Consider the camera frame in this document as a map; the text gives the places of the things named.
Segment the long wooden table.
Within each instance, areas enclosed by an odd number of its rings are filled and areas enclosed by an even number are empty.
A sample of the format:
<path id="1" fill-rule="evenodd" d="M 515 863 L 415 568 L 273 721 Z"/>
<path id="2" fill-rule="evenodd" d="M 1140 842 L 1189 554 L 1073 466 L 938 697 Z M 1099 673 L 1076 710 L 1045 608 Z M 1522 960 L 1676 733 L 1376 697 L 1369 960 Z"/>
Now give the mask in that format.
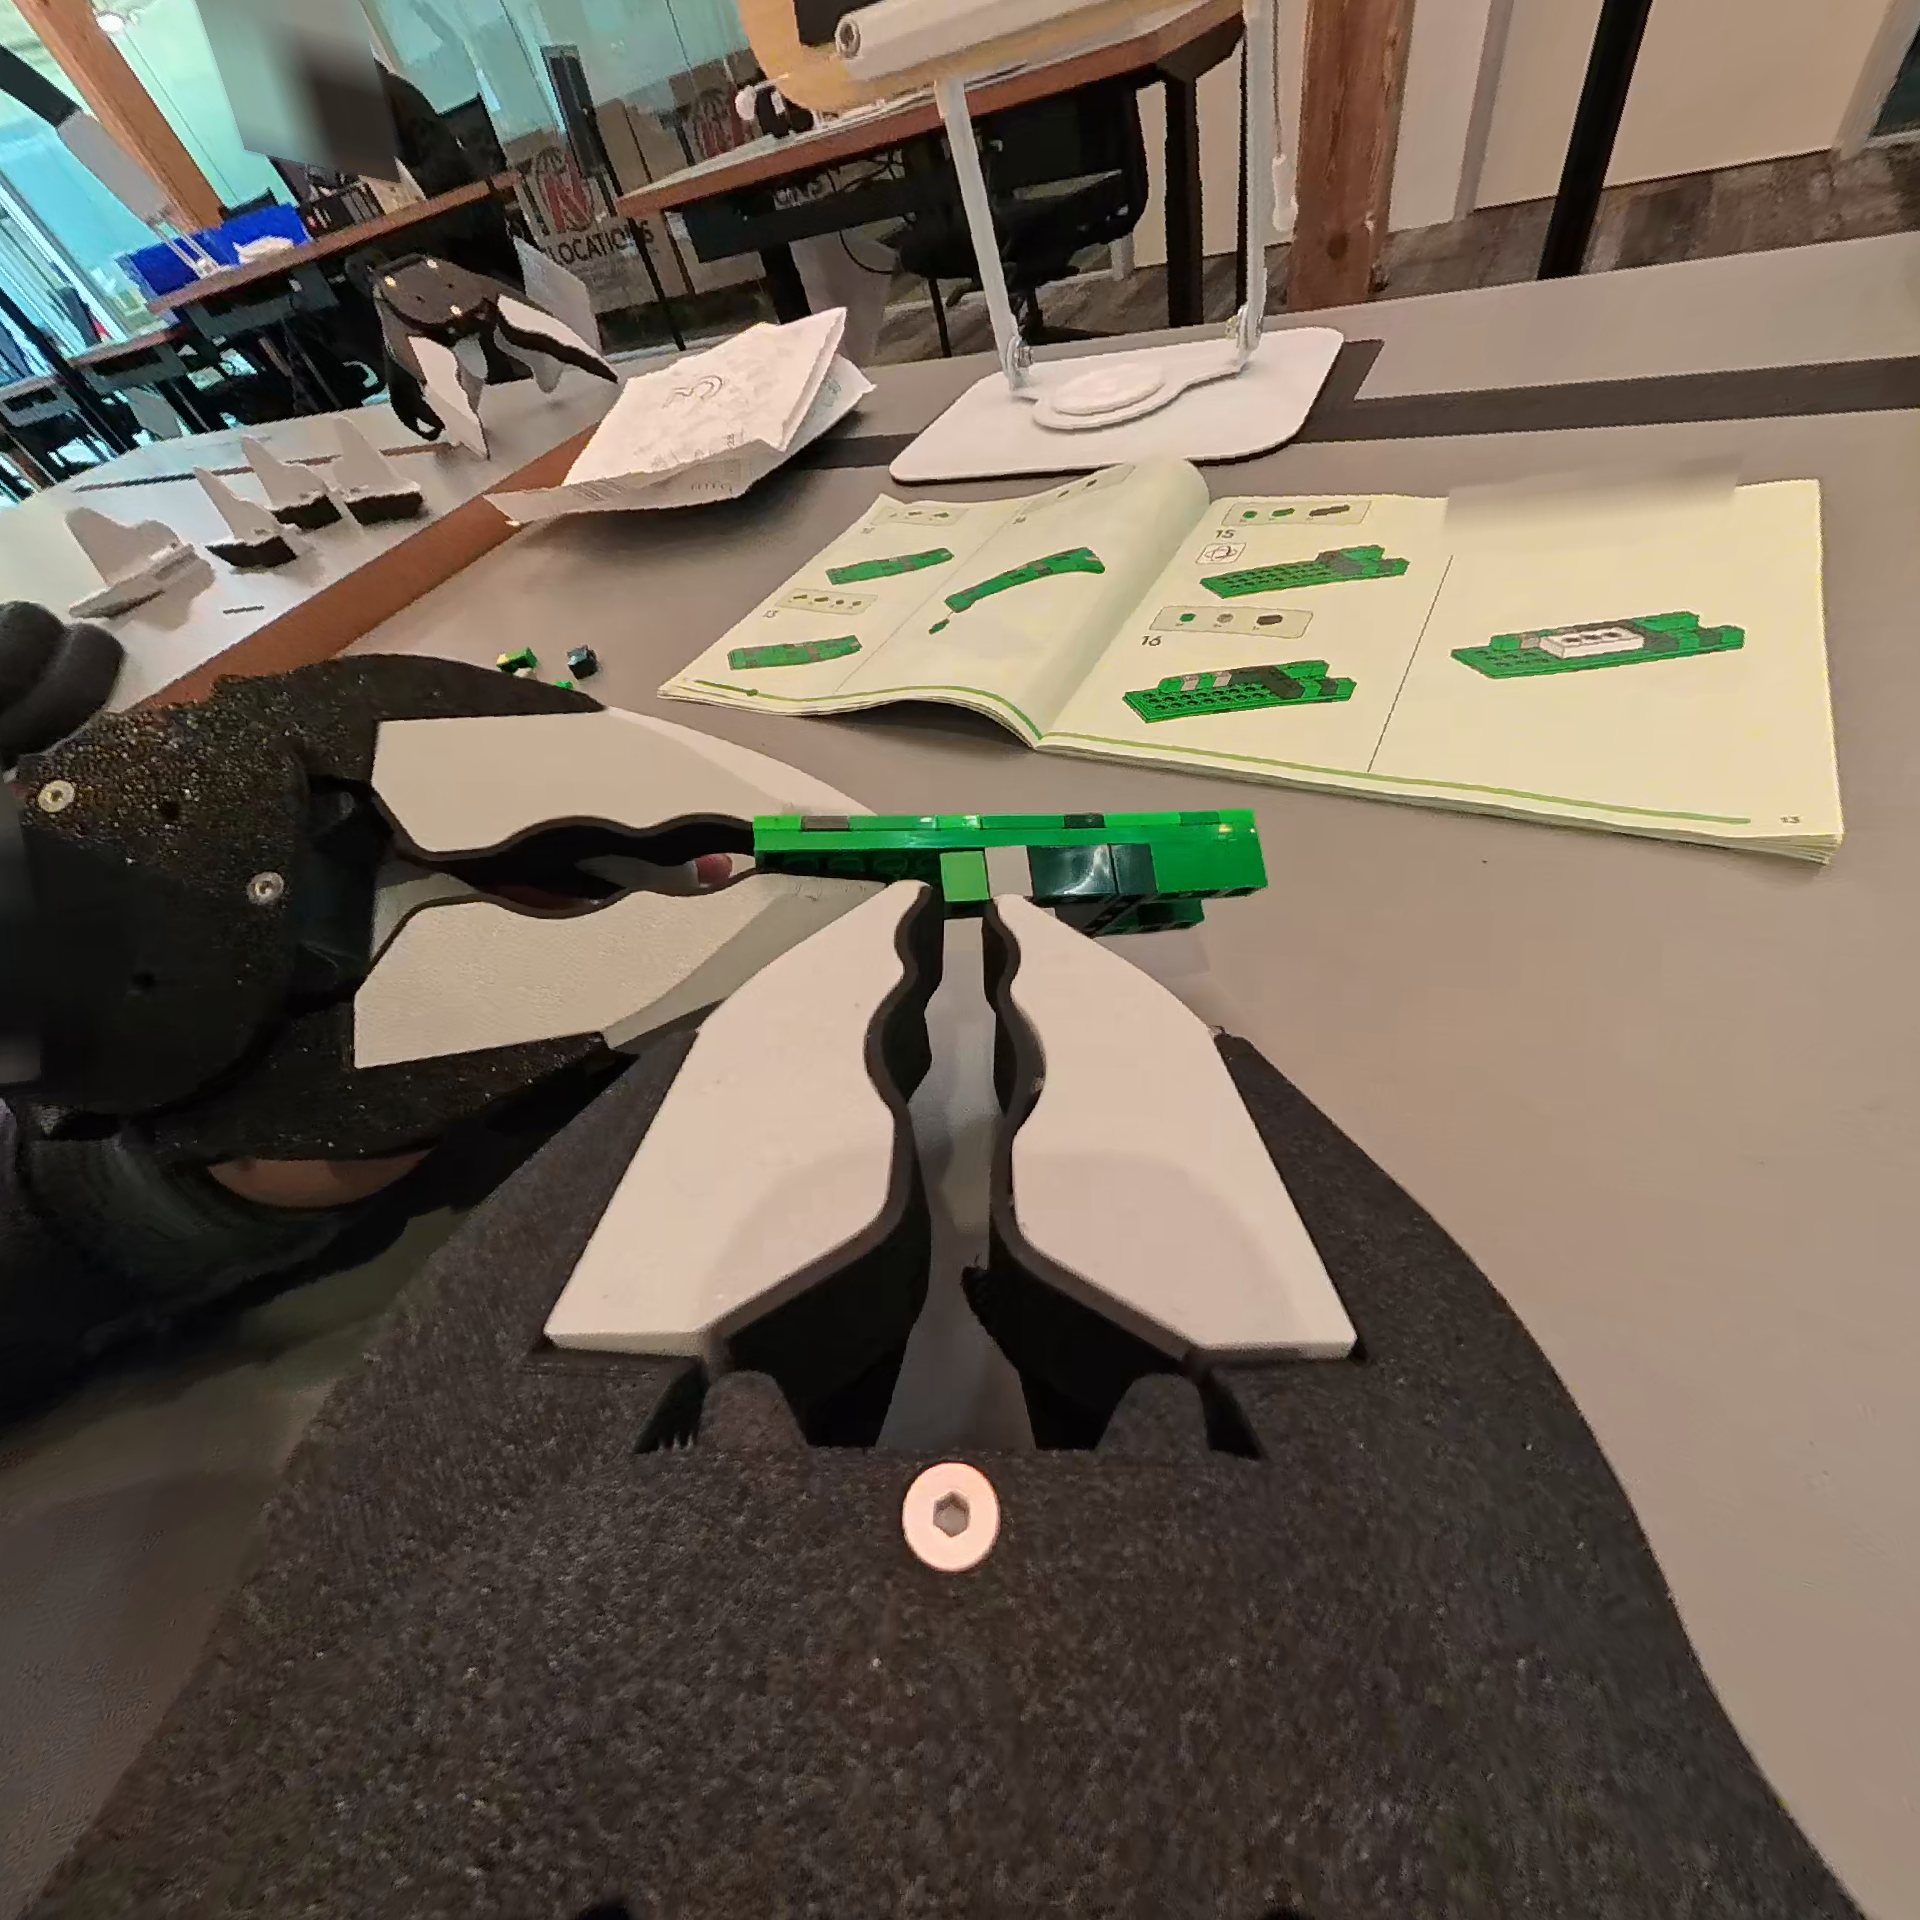
<path id="1" fill-rule="evenodd" d="M 513 178 L 498 175 L 289 250 L 210 273 L 181 272 L 151 307 L 216 362 L 240 365 L 218 398 L 224 417 L 257 425 L 335 413 L 386 393 L 380 281 L 415 255 L 433 255 L 523 293 L 520 240 Z"/>

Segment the blue plastic bin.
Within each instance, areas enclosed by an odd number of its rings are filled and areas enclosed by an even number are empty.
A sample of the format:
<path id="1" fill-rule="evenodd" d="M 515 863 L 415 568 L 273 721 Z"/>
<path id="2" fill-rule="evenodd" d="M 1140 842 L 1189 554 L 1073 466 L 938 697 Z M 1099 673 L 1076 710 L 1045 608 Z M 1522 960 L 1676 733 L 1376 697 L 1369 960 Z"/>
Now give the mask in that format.
<path id="1" fill-rule="evenodd" d="M 261 217 L 233 218 L 213 227 L 179 232 L 116 258 L 147 303 L 181 293 L 213 273 L 249 264 L 257 258 L 299 249 L 309 241 L 295 207 L 271 206 Z"/>

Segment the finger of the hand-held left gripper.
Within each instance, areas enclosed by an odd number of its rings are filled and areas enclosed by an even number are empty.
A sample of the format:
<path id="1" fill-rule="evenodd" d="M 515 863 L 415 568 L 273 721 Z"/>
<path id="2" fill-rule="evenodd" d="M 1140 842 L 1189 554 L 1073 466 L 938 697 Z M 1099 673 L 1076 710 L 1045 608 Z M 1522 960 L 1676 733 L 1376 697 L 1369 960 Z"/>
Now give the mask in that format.
<path id="1" fill-rule="evenodd" d="M 649 833 L 845 810 L 845 795 L 816 775 L 617 709 L 384 721 L 370 785 L 397 839 L 431 856 L 488 854 L 575 825 Z"/>
<path id="2" fill-rule="evenodd" d="M 579 1037 L 621 1049 L 728 999 L 845 912 L 845 880 L 780 872 L 556 919 L 488 897 L 425 903 L 352 995 L 352 1062 Z"/>

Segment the grey desk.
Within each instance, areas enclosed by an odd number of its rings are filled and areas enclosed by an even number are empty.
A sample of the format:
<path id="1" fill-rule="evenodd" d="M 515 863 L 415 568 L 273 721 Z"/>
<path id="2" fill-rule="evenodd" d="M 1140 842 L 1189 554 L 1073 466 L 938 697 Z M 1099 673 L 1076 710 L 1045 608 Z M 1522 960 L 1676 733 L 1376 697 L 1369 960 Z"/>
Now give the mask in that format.
<path id="1" fill-rule="evenodd" d="M 1875 1915 L 1916 1915 L 1916 238 L 1341 307 L 1355 394 L 1227 491 L 1816 475 L 1847 833 L 1828 869 L 1231 784 L 1273 897 L 1169 977 L 1475 1256 L 1568 1383 L 1771 1782 Z M 964 712 L 660 703 L 882 485 L 972 362 L 875 374 L 851 453 L 731 509 L 516 535 L 364 650 L 589 640 L 616 703 L 877 809 L 1169 805 Z M 207 1645 L 273 1478 L 443 1223 L 4 1440 L 4 1915 Z"/>

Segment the black office chair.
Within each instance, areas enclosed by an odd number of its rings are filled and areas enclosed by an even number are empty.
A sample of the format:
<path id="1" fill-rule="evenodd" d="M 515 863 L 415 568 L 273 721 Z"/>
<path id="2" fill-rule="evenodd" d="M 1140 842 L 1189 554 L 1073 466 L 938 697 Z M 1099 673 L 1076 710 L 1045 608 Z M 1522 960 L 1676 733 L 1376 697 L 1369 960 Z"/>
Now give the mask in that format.
<path id="1" fill-rule="evenodd" d="M 1071 273 L 1073 259 L 1133 232 L 1145 215 L 1145 137 L 1136 97 L 1074 94 L 975 123 L 1000 259 L 1012 297 Z M 887 232 L 899 270 L 923 281 L 979 281 L 954 167 Z"/>

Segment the white desk lamp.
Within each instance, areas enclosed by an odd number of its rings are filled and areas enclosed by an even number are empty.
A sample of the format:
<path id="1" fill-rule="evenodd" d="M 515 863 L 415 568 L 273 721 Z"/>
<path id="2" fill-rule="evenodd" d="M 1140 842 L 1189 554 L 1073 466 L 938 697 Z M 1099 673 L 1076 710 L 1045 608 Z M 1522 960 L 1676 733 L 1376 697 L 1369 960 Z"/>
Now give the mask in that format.
<path id="1" fill-rule="evenodd" d="M 1185 459 L 1231 463 L 1292 441 L 1341 350 L 1331 326 L 1265 342 L 1275 224 L 1279 7 L 1242 1 L 1243 299 L 1231 331 L 1116 351 L 1035 359 L 1002 266 L 970 81 L 1027 70 L 1116 37 L 1156 5 L 877 1 L 739 5 L 755 58 L 788 102 L 841 113 L 928 89 L 944 123 L 1000 369 L 980 376 L 892 462 L 903 487 L 1091 472 Z"/>

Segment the wooden post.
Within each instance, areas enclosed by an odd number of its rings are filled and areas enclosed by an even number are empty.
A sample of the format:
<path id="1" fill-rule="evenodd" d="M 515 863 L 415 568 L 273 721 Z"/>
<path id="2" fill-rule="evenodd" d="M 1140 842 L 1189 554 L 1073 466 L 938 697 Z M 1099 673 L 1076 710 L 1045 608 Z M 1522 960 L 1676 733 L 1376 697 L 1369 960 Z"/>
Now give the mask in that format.
<path id="1" fill-rule="evenodd" d="M 1387 238 L 1410 1 L 1309 1 L 1287 311 L 1363 303 Z"/>

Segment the white numbered paper bag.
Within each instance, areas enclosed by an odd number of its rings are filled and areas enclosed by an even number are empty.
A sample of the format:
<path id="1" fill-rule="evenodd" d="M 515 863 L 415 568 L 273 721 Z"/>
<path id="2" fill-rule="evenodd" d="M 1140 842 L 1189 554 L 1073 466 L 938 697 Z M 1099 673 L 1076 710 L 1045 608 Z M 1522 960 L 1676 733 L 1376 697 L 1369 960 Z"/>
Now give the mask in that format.
<path id="1" fill-rule="evenodd" d="M 523 528 L 589 511 L 735 499 L 852 415 L 874 391 L 844 355 L 848 311 L 762 322 L 625 381 L 553 487 L 490 494 Z"/>

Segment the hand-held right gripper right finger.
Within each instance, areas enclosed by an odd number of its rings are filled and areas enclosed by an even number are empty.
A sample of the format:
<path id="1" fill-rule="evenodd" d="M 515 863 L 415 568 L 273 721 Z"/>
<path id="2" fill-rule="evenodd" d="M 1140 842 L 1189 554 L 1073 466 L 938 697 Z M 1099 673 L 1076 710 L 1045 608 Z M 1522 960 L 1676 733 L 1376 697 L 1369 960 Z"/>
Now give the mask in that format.
<path id="1" fill-rule="evenodd" d="M 991 1253 L 968 1305 L 1043 1450 L 1091 1450 L 1130 1392 L 1187 1383 L 1255 1454 L 1226 1373 L 1361 1346 L 1221 1034 L 1170 985 L 1017 896 L 991 903 Z"/>

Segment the brown wooden table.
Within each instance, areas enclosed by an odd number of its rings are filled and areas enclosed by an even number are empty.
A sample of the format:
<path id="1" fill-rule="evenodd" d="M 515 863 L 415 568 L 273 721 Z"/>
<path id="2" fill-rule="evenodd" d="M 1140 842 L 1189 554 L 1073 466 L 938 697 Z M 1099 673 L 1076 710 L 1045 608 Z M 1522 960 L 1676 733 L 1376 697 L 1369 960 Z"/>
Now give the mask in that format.
<path id="1" fill-rule="evenodd" d="M 1242 113 L 1242 81 L 1211 81 L 1217 70 L 1243 70 L 1240 5 L 1176 7 L 1109 43 L 972 89 L 975 123 L 1074 94 L 1136 97 L 1143 218 L 1131 235 L 1079 253 L 1066 279 L 1015 294 L 1035 345 L 1187 329 L 1203 325 L 1210 294 L 1242 297 L 1240 270 L 1208 264 L 1205 107 L 1217 105 L 1226 128 Z M 701 264 L 753 264 L 778 320 L 829 303 L 852 312 L 875 299 L 875 345 L 855 351 L 868 365 L 984 351 L 993 325 L 976 282 L 913 279 L 885 240 L 930 198 L 943 159 L 954 163 L 938 107 L 915 96 L 825 117 L 804 131 L 760 131 L 628 190 L 617 206 Z"/>

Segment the loose grey wedge plate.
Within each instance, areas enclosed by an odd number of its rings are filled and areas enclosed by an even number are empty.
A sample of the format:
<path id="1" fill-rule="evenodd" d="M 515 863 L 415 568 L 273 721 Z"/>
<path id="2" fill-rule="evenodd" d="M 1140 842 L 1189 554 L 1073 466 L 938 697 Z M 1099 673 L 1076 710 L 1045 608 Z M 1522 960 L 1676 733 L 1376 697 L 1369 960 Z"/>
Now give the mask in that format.
<path id="1" fill-rule="evenodd" d="M 425 494 L 410 480 L 355 419 L 337 415 L 330 422 L 335 453 L 323 482 L 337 504 L 362 528 L 418 520 L 425 517 Z"/>
<path id="2" fill-rule="evenodd" d="M 236 571 L 279 571 L 312 557 L 314 543 L 297 528 L 236 494 L 219 472 L 194 466 L 194 480 L 224 526 L 221 537 L 202 542 L 210 557 Z"/>
<path id="3" fill-rule="evenodd" d="M 271 513 L 283 528 L 316 535 L 351 519 L 344 497 L 319 467 L 283 459 L 258 437 L 243 437 L 240 450 L 264 487 Z"/>
<path id="4" fill-rule="evenodd" d="M 100 573 L 95 591 L 72 603 L 68 618 L 107 622 L 125 617 L 169 591 L 191 599 L 213 583 L 204 553 L 163 520 L 122 520 L 106 511 L 76 506 L 65 511 L 65 528 Z"/>

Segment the black metal post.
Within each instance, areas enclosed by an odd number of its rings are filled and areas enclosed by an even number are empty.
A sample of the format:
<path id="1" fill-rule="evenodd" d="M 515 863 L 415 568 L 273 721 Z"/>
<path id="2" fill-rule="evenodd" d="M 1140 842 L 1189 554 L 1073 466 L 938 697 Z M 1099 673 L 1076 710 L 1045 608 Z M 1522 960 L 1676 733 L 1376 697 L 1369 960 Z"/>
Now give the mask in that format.
<path id="1" fill-rule="evenodd" d="M 1538 281 L 1581 273 L 1601 217 L 1601 197 L 1625 119 L 1652 1 L 1603 1 L 1564 169 L 1538 259 Z"/>

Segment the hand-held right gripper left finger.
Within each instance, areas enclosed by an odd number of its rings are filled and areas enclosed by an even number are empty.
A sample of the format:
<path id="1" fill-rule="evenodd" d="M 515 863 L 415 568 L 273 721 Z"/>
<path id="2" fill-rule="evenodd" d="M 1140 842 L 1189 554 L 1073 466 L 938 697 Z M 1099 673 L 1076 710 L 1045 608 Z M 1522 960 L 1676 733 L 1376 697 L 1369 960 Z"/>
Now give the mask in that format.
<path id="1" fill-rule="evenodd" d="M 778 1383 L 816 1449 L 871 1449 L 928 1297 L 911 1098 L 944 907 L 893 880 L 700 1026 L 545 1321 L 560 1352 Z"/>

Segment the brick instruction booklet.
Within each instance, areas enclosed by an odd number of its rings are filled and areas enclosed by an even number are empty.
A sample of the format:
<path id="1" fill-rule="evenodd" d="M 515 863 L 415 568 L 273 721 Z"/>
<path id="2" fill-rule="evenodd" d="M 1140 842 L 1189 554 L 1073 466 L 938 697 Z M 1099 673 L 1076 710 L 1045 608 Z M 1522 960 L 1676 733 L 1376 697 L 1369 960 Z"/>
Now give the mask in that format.
<path id="1" fill-rule="evenodd" d="M 1253 496 L 1156 459 L 875 496 L 659 694 L 1824 865 L 1824 560 L 1816 477 Z"/>

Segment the grey table with wooden edge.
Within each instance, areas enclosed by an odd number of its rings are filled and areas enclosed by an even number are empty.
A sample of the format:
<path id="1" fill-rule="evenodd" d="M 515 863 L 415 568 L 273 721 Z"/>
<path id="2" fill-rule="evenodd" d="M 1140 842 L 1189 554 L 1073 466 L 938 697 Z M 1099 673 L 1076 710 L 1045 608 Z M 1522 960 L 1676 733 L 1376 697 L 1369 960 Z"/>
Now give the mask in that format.
<path id="1" fill-rule="evenodd" d="M 4 599 L 66 615 L 100 586 L 100 571 L 66 530 L 68 511 L 161 520 L 197 546 L 202 584 L 179 583 L 111 622 L 129 648 L 114 706 L 191 699 L 221 675 L 277 673 L 335 658 L 507 542 L 515 528 L 490 496 L 559 485 L 612 394 L 610 384 L 575 369 L 549 394 L 533 381 L 495 389 L 485 402 L 488 459 L 415 439 L 388 402 L 261 425 L 253 437 L 277 456 L 330 472 L 341 455 L 338 426 L 355 422 L 423 491 L 420 517 L 383 526 L 344 519 L 309 535 L 297 562 L 273 568 L 236 568 L 208 553 L 208 539 L 227 528 L 197 467 L 218 472 L 253 502 L 265 497 L 240 429 L 137 447 L 4 506 Z"/>

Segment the idle black gripper tool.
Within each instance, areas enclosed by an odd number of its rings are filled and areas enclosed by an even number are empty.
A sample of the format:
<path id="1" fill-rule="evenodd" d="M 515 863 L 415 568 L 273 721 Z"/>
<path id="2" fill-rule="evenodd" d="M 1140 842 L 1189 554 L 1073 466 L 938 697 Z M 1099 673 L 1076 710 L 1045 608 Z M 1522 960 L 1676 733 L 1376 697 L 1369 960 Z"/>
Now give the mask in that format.
<path id="1" fill-rule="evenodd" d="M 500 279 L 439 255 L 404 255 L 370 279 L 386 393 L 420 441 L 490 456 L 485 393 L 528 374 L 553 393 L 568 369 L 619 386 L 619 373 L 565 320 Z"/>

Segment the green brick assembly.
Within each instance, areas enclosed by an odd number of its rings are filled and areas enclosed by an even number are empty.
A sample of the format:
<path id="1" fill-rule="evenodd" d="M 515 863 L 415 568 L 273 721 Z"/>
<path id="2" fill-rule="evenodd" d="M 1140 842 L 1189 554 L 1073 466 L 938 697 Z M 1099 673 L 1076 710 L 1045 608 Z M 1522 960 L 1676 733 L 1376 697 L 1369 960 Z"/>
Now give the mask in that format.
<path id="1" fill-rule="evenodd" d="M 1199 928 L 1266 887 L 1251 809 L 1071 814 L 762 814 L 762 872 L 913 880 L 957 919 L 1024 897 L 1095 939 Z"/>

